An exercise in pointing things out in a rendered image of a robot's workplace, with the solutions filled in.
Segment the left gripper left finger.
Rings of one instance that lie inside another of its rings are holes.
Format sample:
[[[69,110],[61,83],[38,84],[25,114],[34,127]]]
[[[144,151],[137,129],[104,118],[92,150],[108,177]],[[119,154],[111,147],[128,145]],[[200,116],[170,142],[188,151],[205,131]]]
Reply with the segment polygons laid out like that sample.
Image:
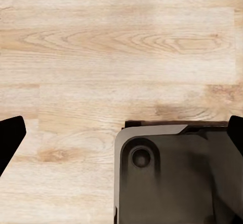
[[[0,121],[0,176],[26,135],[22,116]]]

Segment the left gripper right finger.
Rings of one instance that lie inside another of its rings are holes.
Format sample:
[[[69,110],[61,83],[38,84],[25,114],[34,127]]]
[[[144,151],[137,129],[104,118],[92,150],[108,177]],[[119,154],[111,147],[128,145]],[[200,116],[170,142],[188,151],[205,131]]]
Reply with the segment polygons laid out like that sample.
[[[235,144],[241,155],[243,156],[243,118],[238,116],[231,116],[227,134]]]

